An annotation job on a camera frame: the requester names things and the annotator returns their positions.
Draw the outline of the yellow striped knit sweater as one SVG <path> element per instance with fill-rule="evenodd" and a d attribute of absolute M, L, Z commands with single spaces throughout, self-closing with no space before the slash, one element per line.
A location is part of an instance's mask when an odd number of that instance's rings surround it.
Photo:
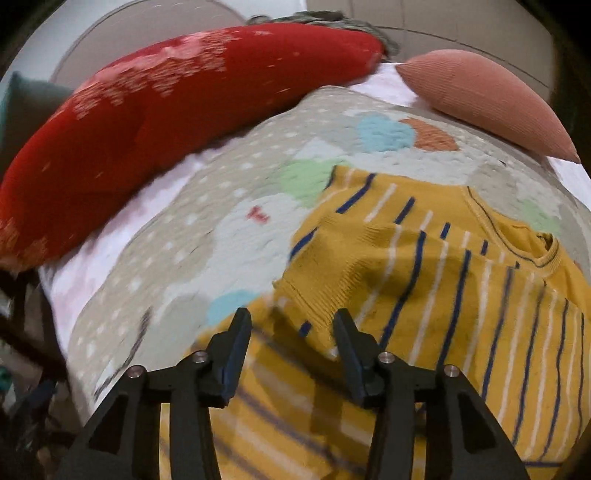
<path fill-rule="evenodd" d="M 447 232 L 370 221 L 361 193 L 318 203 L 280 277 L 242 305 L 249 354 L 235 399 L 212 415 L 223 478 L 363 477 L 376 417 L 342 378 L 332 336 L 341 308 L 408 365 L 459 367 L 531 478 L 565 464 L 590 419 L 590 266 L 468 186 L 425 197 L 502 259 L 461 249 Z"/>

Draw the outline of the patchwork quilted bedspread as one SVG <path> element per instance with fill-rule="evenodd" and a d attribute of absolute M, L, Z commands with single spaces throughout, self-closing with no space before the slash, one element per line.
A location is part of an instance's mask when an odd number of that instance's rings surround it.
<path fill-rule="evenodd" d="M 426 200 L 468 186 L 552 235 L 590 266 L 589 210 L 547 163 L 417 101 L 329 87 L 232 141 L 105 259 L 69 337 L 74 403 L 88 416 L 134 362 L 163 367 L 197 333 L 270 289 L 312 209 L 362 194 L 370 221 L 396 220 L 494 261 L 501 251 Z"/>

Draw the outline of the red floral comforter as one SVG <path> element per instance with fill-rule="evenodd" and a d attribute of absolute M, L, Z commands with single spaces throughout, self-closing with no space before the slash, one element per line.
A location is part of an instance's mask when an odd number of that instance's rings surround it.
<path fill-rule="evenodd" d="M 146 183 L 215 140 L 372 73 L 373 35 L 274 23 L 196 32 L 123 57 L 81 84 L 1 182 L 1 265 L 56 260 Z"/>

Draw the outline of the white bed headboard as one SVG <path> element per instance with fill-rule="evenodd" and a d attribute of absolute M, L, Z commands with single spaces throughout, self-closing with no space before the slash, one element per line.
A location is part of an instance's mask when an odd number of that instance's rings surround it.
<path fill-rule="evenodd" d="M 76 88 L 101 68 L 153 44 L 243 24 L 245 17 L 218 1 L 131 1 L 86 29 L 61 58 L 50 81 Z"/>

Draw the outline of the grey plaid blanket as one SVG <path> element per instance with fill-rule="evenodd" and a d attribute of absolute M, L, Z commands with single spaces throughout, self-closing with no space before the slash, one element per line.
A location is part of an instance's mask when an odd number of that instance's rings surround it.
<path fill-rule="evenodd" d="M 277 18 L 271 18 L 270 16 L 259 14 L 250 17 L 249 20 L 246 21 L 246 24 L 249 26 L 277 23 L 314 25 L 338 30 L 368 33 L 377 38 L 377 40 L 383 44 L 385 48 L 385 57 L 387 59 L 393 60 L 394 57 L 396 57 L 401 52 L 400 45 L 391 39 L 379 27 L 374 26 L 365 20 L 349 18 L 341 11 L 299 11 L 288 16 Z"/>

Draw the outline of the pink corduroy pillow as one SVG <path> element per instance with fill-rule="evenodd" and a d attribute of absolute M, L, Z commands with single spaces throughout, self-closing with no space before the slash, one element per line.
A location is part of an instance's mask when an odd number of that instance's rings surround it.
<path fill-rule="evenodd" d="M 580 162 L 567 130 L 546 101 L 500 64 L 464 50 L 436 50 L 396 66 L 432 108 L 535 154 Z"/>

